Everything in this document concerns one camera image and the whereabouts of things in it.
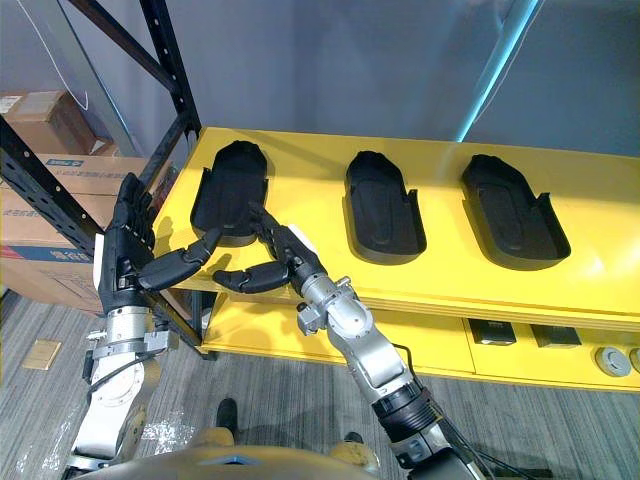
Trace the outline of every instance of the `black shoe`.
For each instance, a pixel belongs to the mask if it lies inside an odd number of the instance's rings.
[[[362,440],[362,436],[357,432],[347,433],[344,437],[344,441],[364,444],[364,440]]]
[[[233,436],[238,432],[238,405],[233,398],[225,398],[218,405],[216,427],[228,428]]]

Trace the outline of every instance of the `cardboard box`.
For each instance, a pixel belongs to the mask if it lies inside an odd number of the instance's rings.
[[[2,94],[0,113],[35,153],[88,155],[96,142],[65,90]]]
[[[117,195],[127,173],[139,175],[147,164],[147,159],[140,157],[39,153],[38,158],[74,196]],[[11,189],[11,185],[2,181],[0,188]]]
[[[103,228],[111,221],[126,173],[138,174],[146,164],[146,159],[129,157],[41,154],[39,158]],[[101,315],[89,256],[71,245],[4,182],[0,185],[0,207],[0,282],[42,303]],[[162,295],[183,317],[191,318],[188,295],[173,290]]]

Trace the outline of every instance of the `yellow shelf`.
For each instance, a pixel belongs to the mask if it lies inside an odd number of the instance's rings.
[[[333,278],[349,275],[373,308],[640,331],[640,161],[637,158],[500,145],[205,128],[155,222],[156,254],[194,241],[189,216],[203,167],[234,140],[258,144],[269,161],[266,207],[315,244]],[[346,167],[360,150],[384,153],[418,189],[427,250],[405,265],[380,266],[349,249],[343,216]],[[475,153],[519,169],[551,202],[571,256],[522,272],[487,260],[465,214],[460,176]],[[181,288],[214,290],[211,274],[269,261],[258,242],[219,248]],[[294,292],[271,300],[297,302]]]
[[[640,347],[640,333],[578,329],[583,345],[571,349],[538,348],[525,324],[513,324],[517,342],[501,347],[477,345],[461,318],[373,310],[376,325],[393,343],[411,349],[417,372],[471,380],[599,390],[640,391],[640,373],[609,377],[595,364],[600,346],[628,354]],[[224,351],[343,364],[325,331],[305,337],[292,305],[248,303],[220,295],[201,345]]]

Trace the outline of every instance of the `black tray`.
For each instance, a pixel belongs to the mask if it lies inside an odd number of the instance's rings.
[[[249,202],[264,204],[267,159],[251,142],[236,140],[217,154],[211,170],[204,168],[191,210],[191,225],[203,232],[222,229],[219,245],[242,247],[256,238],[249,225]]]
[[[402,173],[384,155],[358,153],[347,169],[346,187],[345,210],[355,253],[396,265],[425,251],[418,191],[407,195]]]
[[[462,174],[465,207],[483,253],[515,270],[550,267],[571,253],[549,193],[498,157],[474,155]]]

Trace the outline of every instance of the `metal shelving rack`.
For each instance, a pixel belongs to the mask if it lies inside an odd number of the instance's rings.
[[[156,61],[128,32],[95,0],[68,0],[91,22],[119,45],[142,68],[160,82],[170,93],[176,118],[151,155],[140,180],[148,188],[168,160],[180,135],[201,130],[198,112],[184,70],[180,49],[164,0],[140,0],[149,34],[153,41]],[[47,170],[29,146],[22,141],[4,118],[0,123],[0,175],[26,202],[47,220],[69,242],[93,258],[95,235],[104,233],[82,206]],[[192,348],[201,344],[201,292],[194,292],[192,322],[189,324],[158,293],[147,293],[154,312],[166,316],[172,330]]]

